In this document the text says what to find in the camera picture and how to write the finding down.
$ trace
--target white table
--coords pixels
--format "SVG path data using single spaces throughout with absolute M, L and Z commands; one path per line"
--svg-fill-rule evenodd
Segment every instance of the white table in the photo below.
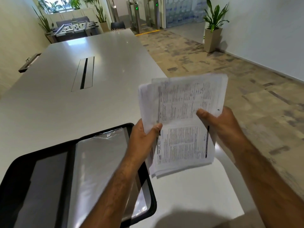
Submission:
M 92 56 L 92 87 L 72 92 L 80 59 Z M 135 124 L 138 86 L 158 77 L 166 76 L 129 29 L 50 45 L 0 101 L 0 180 L 21 155 Z M 165 224 L 163 217 L 184 224 L 183 216 L 193 224 L 203 216 L 198 221 L 212 227 L 252 210 L 240 173 L 218 146 L 216 157 L 210 166 L 152 179 L 157 212 L 134 227 Z

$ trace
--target left forearm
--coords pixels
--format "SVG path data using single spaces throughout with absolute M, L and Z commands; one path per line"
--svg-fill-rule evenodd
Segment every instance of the left forearm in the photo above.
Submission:
M 80 228 L 117 228 L 120 226 L 137 170 L 137 166 L 127 157 L 123 159 Z

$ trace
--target printed document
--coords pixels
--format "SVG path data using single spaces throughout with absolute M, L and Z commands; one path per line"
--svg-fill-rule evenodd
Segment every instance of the printed document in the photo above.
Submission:
M 139 106 L 145 133 L 163 124 L 155 148 L 146 160 L 150 174 L 161 176 L 214 160 L 212 128 L 196 116 L 202 108 L 222 113 L 228 78 L 225 74 L 153 79 L 139 86 Z

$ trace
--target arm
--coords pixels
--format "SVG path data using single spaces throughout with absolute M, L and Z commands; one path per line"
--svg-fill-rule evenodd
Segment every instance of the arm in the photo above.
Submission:
M 304 202 L 246 138 L 231 109 L 224 107 L 217 118 L 202 109 L 196 114 L 233 153 L 265 226 L 304 227 Z
M 161 128 L 159 123 L 146 135 L 141 119 L 133 127 L 123 160 L 80 228 L 120 227 L 137 171 L 150 153 Z

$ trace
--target baseboard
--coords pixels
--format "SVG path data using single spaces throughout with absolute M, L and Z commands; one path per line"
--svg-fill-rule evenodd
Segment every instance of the baseboard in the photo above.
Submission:
M 239 59 L 241 59 L 241 60 L 247 61 L 247 62 L 249 62 L 249 63 L 251 63 L 251 64 L 253 64 L 253 65 L 257 65 L 257 66 L 259 66 L 259 67 L 261 67 L 261 68 L 264 68 L 264 69 L 267 69 L 267 70 L 269 70 L 269 71 L 272 71 L 272 72 L 274 72 L 274 73 L 276 73 L 276 74 L 278 74 L 278 75 L 281 75 L 281 76 L 290 78 L 290 79 L 292 79 L 292 80 L 294 80 L 294 81 L 297 81 L 297 82 L 300 82 L 300 83 L 304 84 L 304 81 L 303 81 L 303 80 L 300 80 L 300 79 L 298 79 L 298 78 L 292 77 L 292 76 L 290 76 L 290 75 L 288 75 L 288 74 L 279 72 L 279 71 L 277 71 L 277 70 L 273 70 L 273 69 L 271 69 L 271 68 L 269 68 L 269 67 L 267 67 L 267 66 L 261 65 L 261 64 L 259 64 L 259 63 L 250 61 L 250 60 L 248 60 L 248 59 L 246 59 L 246 58 L 237 56 L 237 55 L 235 55 L 235 54 L 233 54 L 233 53 L 227 52 L 226 50 L 219 49 L 219 51 L 221 51 L 221 52 L 223 52 L 223 53 L 226 53 L 226 54 L 229 54 L 229 55 L 231 55 L 231 56 L 233 56 L 233 57 L 237 57 L 237 58 L 239 58 Z

